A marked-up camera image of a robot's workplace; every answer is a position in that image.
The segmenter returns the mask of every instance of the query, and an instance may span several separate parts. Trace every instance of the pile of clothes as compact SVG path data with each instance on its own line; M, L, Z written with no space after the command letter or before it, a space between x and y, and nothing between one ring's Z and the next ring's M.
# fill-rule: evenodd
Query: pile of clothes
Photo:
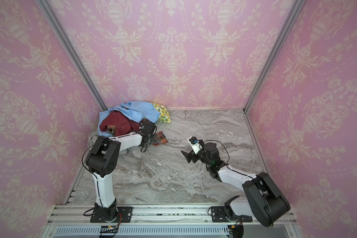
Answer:
M171 123L167 108L154 102L130 101L99 113L98 133L100 136L122 136L138 131L143 121ZM168 142L162 132L155 133L154 143Z

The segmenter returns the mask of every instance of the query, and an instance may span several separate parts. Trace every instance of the marble floor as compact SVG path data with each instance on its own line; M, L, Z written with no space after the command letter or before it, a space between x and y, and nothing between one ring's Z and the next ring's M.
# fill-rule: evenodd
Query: marble floor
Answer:
M187 138L221 141L230 155L229 164L250 173L263 171L242 110L172 110L171 124L157 122L168 143L140 147L119 155L113 173L113 191L118 204L225 202L244 196L236 187L212 179L205 165L187 163L181 150L189 152ZM221 159L227 154L217 143ZM94 204L92 176L85 171L72 204Z

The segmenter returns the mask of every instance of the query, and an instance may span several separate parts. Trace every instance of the black cable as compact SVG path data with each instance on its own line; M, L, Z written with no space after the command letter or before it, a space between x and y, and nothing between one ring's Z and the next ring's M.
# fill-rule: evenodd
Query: black cable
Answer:
M85 211L85 212L83 213L83 215L84 215L85 217L92 216L94 213L91 213L91 214L86 214L86 212L90 212L90 211L92 211L92 210L94 210L94 207L93 207L93 208L91 208L91 209L89 209L89 210L87 210L87 211Z
M155 132L152 134L152 136L154 136L157 132L157 126L155 126Z
M131 121L129 121L129 122L126 122L126 123L123 123L122 125L120 125L120 126L119 126L119 130L122 131L123 133L127 133L127 131L123 131L123 130L122 130L122 126L124 126L125 124L128 124L128 123L129 123L129 124L136 124L136 125L139 125L139 127L140 127L140 122L137 123L137 122L131 122Z
M224 147L224 149L225 149L225 151L226 151L226 153L227 153L227 156L229 157L229 159L228 159L227 162L226 162L226 167L227 167L228 169L230 169L231 171L234 171L234 172L236 172L236 173L238 173L238 174L242 174L242 173L240 173L240 172L238 172L238 171L235 171L235 170L229 168L228 163L229 163L229 160L230 160L230 156L229 156L229 153L228 153L227 150L226 150L226 147L224 146L224 144L222 144L222 142L220 142L220 141L218 141L218 140L205 140L204 142L202 142L202 144L204 145L205 142L207 142L207 141L216 141L216 142L220 143L220 144ZM260 186L260 182L259 182L259 181L257 182L253 177L251 177L251 176L249 176L249 175L247 175L247 174L242 174L242 175L245 175L245 176L248 176L249 178L251 178L252 181L253 181L255 184L257 184L257 186L259 187L259 190L261 190L261 191L263 192L262 187ZM271 221L271 225L270 225L270 226L273 226L273 225L274 225L274 222L273 222L273 219L272 219L273 214L272 214L272 212L271 212L270 205L268 204L268 201L267 201L266 196L263 196L263 198L265 199L265 201L266 201L266 203L267 203L267 206L268 206L268 209L269 209L269 211L270 211L270 215L271 215L271 217L269 216L269 217L270 217L270 221Z
M144 148L144 146L142 146L142 148L140 149L140 152L142 152L142 153L146 152L146 151L147 151L147 146L148 146L148 145L145 145L145 150L144 150L144 151L142 151L143 148Z
M245 228L243 227L243 225L241 224L240 226L242 226L242 232L241 232L241 236L240 237L243 237L244 233L245 233ZM229 230L229 234L232 234L233 235L233 238L234 237L237 237L237 235L235 234L235 232L233 230Z
M238 217L237 222L234 224L234 226L236 226L239 223L239 219L241 218L241 216Z
M115 228L112 228L112 226L107 226L107 228L110 228L110 230L102 231L102 229L106 229L106 228L104 228L104 226L101 226L101 227L100 227L100 236L99 236L100 238L103 237L103 236L102 236L103 233L111 233L111 234L113 233L114 235L113 235L112 237L114 237L115 234L118 233L120 223L122 222L122 215L119 213L119 214L116 215L116 216L120 216L120 219L119 219L118 224L115 226Z

